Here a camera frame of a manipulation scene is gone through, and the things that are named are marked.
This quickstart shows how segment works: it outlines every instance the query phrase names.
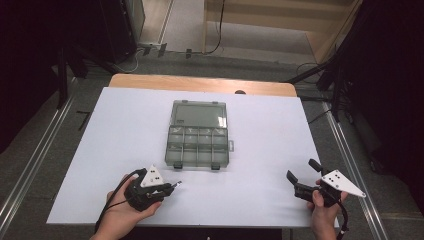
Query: metal bar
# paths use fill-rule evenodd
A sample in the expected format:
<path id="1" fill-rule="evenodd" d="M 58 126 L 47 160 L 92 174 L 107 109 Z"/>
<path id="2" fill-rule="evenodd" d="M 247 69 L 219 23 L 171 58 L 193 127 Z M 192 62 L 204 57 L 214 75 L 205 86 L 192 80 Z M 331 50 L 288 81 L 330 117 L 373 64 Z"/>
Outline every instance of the metal bar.
<path id="1" fill-rule="evenodd" d="M 71 82 L 71 94 L 68 100 L 65 102 L 62 109 L 56 110 L 50 124 L 44 132 L 40 142 L 38 143 L 34 153 L 29 159 L 25 169 L 21 176 L 4 202 L 0 211 L 0 239 L 3 239 L 9 228 L 10 223 L 13 220 L 19 206 L 22 203 L 32 181 L 34 180 L 41 164 L 43 163 L 44 157 L 46 156 L 50 145 L 52 144 L 63 120 L 65 119 L 70 106 L 72 105 L 74 95 L 78 86 L 76 78 L 72 79 Z"/>
<path id="2" fill-rule="evenodd" d="M 325 111 L 329 110 L 329 104 L 323 103 L 323 108 Z M 327 114 L 327 119 L 330 123 L 331 130 L 333 131 L 337 145 L 339 146 L 342 158 L 351 177 L 351 181 L 356 186 L 358 186 L 365 194 L 367 194 L 366 198 L 359 198 L 359 203 L 362 206 L 362 210 L 364 211 L 364 215 L 368 221 L 368 225 L 370 226 L 371 233 L 374 236 L 374 239 L 389 239 L 381 221 L 380 215 L 377 209 L 375 208 L 374 203 L 372 201 L 372 197 L 365 185 L 365 181 L 362 178 L 361 173 L 359 172 L 358 166 L 356 165 L 355 158 L 346 141 L 342 126 L 340 125 L 340 123 L 336 122 L 336 120 L 330 113 Z"/>

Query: person's right hand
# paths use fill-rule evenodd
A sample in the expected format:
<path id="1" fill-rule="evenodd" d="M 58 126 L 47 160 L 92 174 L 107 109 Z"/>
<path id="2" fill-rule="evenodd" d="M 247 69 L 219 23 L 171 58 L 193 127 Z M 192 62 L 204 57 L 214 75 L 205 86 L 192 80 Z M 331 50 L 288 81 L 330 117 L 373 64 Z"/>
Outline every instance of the person's right hand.
<path id="1" fill-rule="evenodd" d="M 342 202 L 346 199 L 348 193 L 341 193 Z M 336 232 L 334 231 L 334 221 L 340 209 L 338 204 L 326 208 L 324 207 L 324 198 L 318 190 L 312 193 L 312 200 L 314 203 L 308 202 L 308 208 L 313 210 L 311 218 L 311 228 L 314 232 L 315 238 L 318 239 L 336 239 Z"/>

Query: cable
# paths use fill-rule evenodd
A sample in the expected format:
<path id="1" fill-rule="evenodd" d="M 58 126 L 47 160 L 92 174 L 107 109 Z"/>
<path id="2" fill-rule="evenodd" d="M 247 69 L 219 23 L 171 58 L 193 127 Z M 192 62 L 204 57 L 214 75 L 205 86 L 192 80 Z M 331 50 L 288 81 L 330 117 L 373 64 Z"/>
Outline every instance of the cable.
<path id="1" fill-rule="evenodd" d="M 318 120 L 320 117 L 322 117 L 322 116 L 324 116 L 326 113 L 328 113 L 328 112 L 330 112 L 331 111 L 331 109 L 329 109 L 329 110 L 327 110 L 327 111 L 325 111 L 325 112 L 323 112 L 323 113 L 320 113 L 318 116 L 316 116 L 315 118 L 313 118 L 311 121 L 309 121 L 308 122 L 308 124 L 311 124 L 311 123 L 313 123 L 313 122 L 315 122 L 316 120 Z"/>
<path id="2" fill-rule="evenodd" d="M 218 40 L 218 43 L 217 43 L 215 49 L 212 50 L 212 51 L 209 51 L 209 52 L 205 52 L 205 53 L 203 53 L 203 52 L 191 52 L 190 53 L 191 55 L 209 55 L 209 54 L 214 53 L 218 49 L 219 45 L 221 45 L 221 39 L 222 39 L 222 19 L 223 19 L 223 16 L 224 16 L 224 6 L 225 6 L 225 0 L 222 0 L 221 17 L 220 17 L 220 20 L 219 20 L 219 32 L 218 32 L 219 40 Z M 187 54 L 187 52 L 179 52 L 179 51 L 165 51 L 165 52 Z"/>
<path id="3" fill-rule="evenodd" d="M 137 70 L 137 68 L 138 68 L 138 58 L 137 58 L 137 55 L 138 55 L 140 52 L 143 52 L 143 51 L 144 51 L 144 49 L 143 49 L 143 48 L 141 48 L 141 49 L 137 50 L 137 53 L 136 53 L 136 54 L 135 54 L 135 56 L 134 56 L 135 61 L 136 61 L 136 66 L 135 66 L 135 68 L 134 68 L 133 70 L 126 71 L 126 70 L 124 70 L 124 69 L 120 68 L 120 67 L 119 67 L 118 65 L 116 65 L 116 64 L 113 64 L 113 66 L 115 66 L 115 67 L 116 67 L 116 68 L 118 68 L 119 70 L 123 71 L 124 73 L 132 73 L 132 72 L 134 72 L 135 70 Z"/>
<path id="4" fill-rule="evenodd" d="M 347 215 L 347 210 L 346 208 L 343 206 L 342 202 L 340 199 L 335 199 L 333 195 L 331 195 L 330 193 L 328 193 L 327 191 L 325 191 L 323 188 L 320 189 L 320 192 L 324 193 L 325 195 L 327 195 L 328 197 L 330 197 L 334 202 L 336 202 L 339 207 L 342 209 L 342 214 L 343 214 L 343 224 L 340 228 L 340 232 L 337 235 L 337 240 L 341 240 L 344 236 L 344 234 L 349 231 L 349 228 L 347 227 L 347 222 L 349 220 L 348 215 Z"/>
<path id="5" fill-rule="evenodd" d="M 115 190 L 113 191 L 113 193 L 112 193 L 112 195 L 110 196 L 110 198 L 106 201 L 106 204 L 105 204 L 105 206 L 103 207 L 102 212 L 100 213 L 99 219 L 98 219 L 98 220 L 97 220 L 97 222 L 96 222 L 96 226 L 95 226 L 95 229 L 94 229 L 94 233 L 96 233 L 96 232 L 97 232 L 97 230 L 99 229 L 100 223 L 102 222 L 103 216 L 105 215 L 106 211 L 107 211 L 109 208 L 113 207 L 113 206 L 116 206 L 116 205 L 118 205 L 118 204 L 122 204 L 122 203 L 124 203 L 124 202 L 125 202 L 125 201 L 124 201 L 124 202 L 120 202 L 120 203 L 118 203 L 118 204 L 114 204 L 114 205 L 112 205 L 112 206 L 109 206 L 109 205 L 110 205 L 110 203 L 112 202 L 113 198 L 115 197 L 115 195 L 118 193 L 119 189 L 121 189 L 122 185 L 124 185 L 124 183 L 125 183 L 126 181 L 128 181 L 128 179 L 130 179 L 130 178 L 131 178 L 134 174 L 138 174 L 140 171 L 141 171 L 141 170 L 135 170 L 135 171 L 133 171 L 132 173 L 128 174 L 128 175 L 127 175 L 124 179 L 122 179 L 122 181 L 121 181 L 121 182 L 118 184 L 118 186 L 115 188 Z"/>
<path id="6" fill-rule="evenodd" d="M 322 98 L 322 97 L 308 97 L 308 96 L 298 96 L 301 101 L 323 101 L 323 102 L 330 102 L 331 99 L 328 98 Z"/>
<path id="7" fill-rule="evenodd" d="M 124 200 L 124 201 L 122 201 L 122 202 L 119 202 L 119 203 L 115 203 L 115 204 L 113 204 L 113 205 L 110 205 L 108 208 L 106 208 L 106 210 L 109 210 L 110 208 L 115 207 L 115 206 L 117 206 L 117 205 L 119 205 L 119 204 L 126 203 L 126 202 L 128 202 L 128 200 L 130 200 L 130 199 L 132 199 L 132 198 L 129 198 L 129 199 Z"/>
<path id="8" fill-rule="evenodd" d="M 318 70 L 324 70 L 324 69 L 320 69 L 318 66 L 318 64 L 317 63 L 313 63 L 313 62 L 310 62 L 310 63 L 302 63 L 302 64 L 300 64 L 297 68 L 296 68 L 296 76 L 299 76 L 299 69 L 301 68 L 301 67 L 303 67 L 303 66 L 305 66 L 305 65 L 308 65 L 308 64 L 313 64 L 313 65 L 317 65 L 317 69 Z M 305 81 L 305 80 L 302 80 L 304 83 L 308 83 L 308 84 L 316 84 L 316 82 L 308 82 L 308 81 Z"/>

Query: black wire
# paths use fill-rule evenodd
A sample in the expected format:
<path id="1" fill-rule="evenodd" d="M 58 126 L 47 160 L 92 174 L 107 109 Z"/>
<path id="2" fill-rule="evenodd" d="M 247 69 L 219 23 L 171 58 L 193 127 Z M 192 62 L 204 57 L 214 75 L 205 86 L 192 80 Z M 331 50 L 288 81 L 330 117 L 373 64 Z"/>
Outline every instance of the black wire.
<path id="1" fill-rule="evenodd" d="M 121 189 L 122 185 L 124 185 L 124 183 L 126 181 L 128 181 L 128 179 L 130 179 L 130 177 L 132 177 L 134 174 L 138 173 L 138 170 L 133 171 L 132 173 L 128 174 L 128 176 L 126 176 L 124 179 L 122 179 L 122 181 L 119 183 L 119 185 L 116 187 L 115 191 L 113 191 L 112 195 L 110 196 L 110 198 L 107 200 L 105 206 L 103 207 L 102 212 L 100 213 L 99 216 L 99 220 L 97 220 L 97 224 L 96 224 L 96 228 L 95 228 L 95 232 L 97 232 L 97 228 L 100 225 L 100 223 L 102 222 L 103 216 L 105 215 L 106 211 L 110 208 L 109 204 L 112 202 L 113 198 L 115 197 L 116 193 L 118 193 L 119 189 Z"/>
<path id="2" fill-rule="evenodd" d="M 218 49 L 219 45 L 221 44 L 221 39 L 222 39 L 222 18 L 224 16 L 224 6 L 225 6 L 225 0 L 222 0 L 221 19 L 219 20 L 219 40 L 218 40 L 218 44 L 216 45 L 216 47 L 215 47 L 214 50 L 212 50 L 210 52 L 207 52 L 205 54 L 214 53 Z"/>
<path id="3" fill-rule="evenodd" d="M 209 55 L 209 54 L 214 53 L 218 49 L 218 47 L 221 45 L 221 39 L 222 39 L 222 18 L 224 16 L 224 6 L 225 6 L 225 0 L 222 0 L 221 17 L 220 17 L 220 20 L 219 20 L 219 32 L 218 32 L 219 39 L 218 39 L 218 43 L 217 43 L 215 49 L 212 50 L 212 51 L 209 51 L 209 52 L 205 52 L 205 53 L 203 53 L 203 52 L 191 52 L 191 53 L 189 53 L 190 55 Z M 165 51 L 165 52 L 187 54 L 187 52 L 179 52 L 179 51 Z"/>
<path id="4" fill-rule="evenodd" d="M 313 64 L 313 65 L 318 65 L 317 63 L 302 63 L 302 64 L 300 64 L 299 66 L 297 66 L 297 68 L 296 68 L 296 76 L 299 76 L 299 69 L 301 68 L 301 67 L 303 67 L 303 66 L 305 66 L 305 65 L 308 65 L 308 64 Z M 307 84 L 316 84 L 316 82 L 308 82 L 308 81 L 305 81 L 305 80 L 302 80 L 304 83 L 307 83 Z"/>
<path id="5" fill-rule="evenodd" d="M 119 204 L 126 203 L 126 202 L 128 202 L 128 200 L 130 200 L 130 199 L 126 199 L 126 200 L 124 200 L 124 201 L 122 201 L 122 202 L 119 202 L 119 203 L 115 203 L 115 204 L 113 204 L 113 205 L 110 205 L 109 207 L 107 207 L 107 208 L 106 208 L 106 210 L 109 210 L 110 208 L 115 207 L 115 206 L 117 206 L 117 205 L 119 205 Z"/>
<path id="6" fill-rule="evenodd" d="M 308 96 L 298 96 L 301 101 L 322 101 L 322 102 L 330 102 L 331 99 L 322 98 L 322 97 L 308 97 Z"/>
<path id="7" fill-rule="evenodd" d="M 335 199 L 333 195 L 331 195 L 330 193 L 328 193 L 327 191 L 325 191 L 323 188 L 320 189 L 320 192 L 324 193 L 325 195 L 327 195 L 328 197 L 330 197 L 334 202 L 336 202 L 340 208 L 342 209 L 342 214 L 343 214 L 343 224 L 340 228 L 340 232 L 337 235 L 337 240 L 341 240 L 344 236 L 344 234 L 349 231 L 349 228 L 347 227 L 347 222 L 349 220 L 348 215 L 347 215 L 347 210 L 346 208 L 343 206 L 341 199 Z"/>
<path id="8" fill-rule="evenodd" d="M 318 120 L 320 117 L 324 116 L 326 113 L 328 113 L 328 112 L 330 112 L 330 111 L 331 111 L 331 109 L 329 109 L 329 110 L 327 110 L 327 111 L 325 111 L 325 112 L 323 112 L 323 113 L 320 113 L 318 116 L 316 116 L 315 118 L 313 118 L 312 120 L 310 120 L 310 121 L 308 122 L 308 124 L 311 124 L 311 123 L 315 122 L 315 121 L 316 121 L 316 120 Z"/>

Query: person's left hand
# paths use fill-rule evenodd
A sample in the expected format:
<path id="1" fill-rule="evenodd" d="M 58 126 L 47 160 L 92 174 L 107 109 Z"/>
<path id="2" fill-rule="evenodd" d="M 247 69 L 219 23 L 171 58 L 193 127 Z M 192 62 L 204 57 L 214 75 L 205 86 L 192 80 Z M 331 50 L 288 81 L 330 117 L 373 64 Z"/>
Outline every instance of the person's left hand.
<path id="1" fill-rule="evenodd" d="M 126 200 L 124 196 L 125 189 L 134 179 L 134 177 L 131 177 L 122 185 L 109 206 Z M 107 194 L 107 200 L 109 200 L 112 193 L 109 192 Z M 123 238 L 139 221 L 153 216 L 160 205 L 161 202 L 156 202 L 142 212 L 135 210 L 127 202 L 111 207 L 105 212 L 99 229 L 90 239 L 117 240 Z"/>

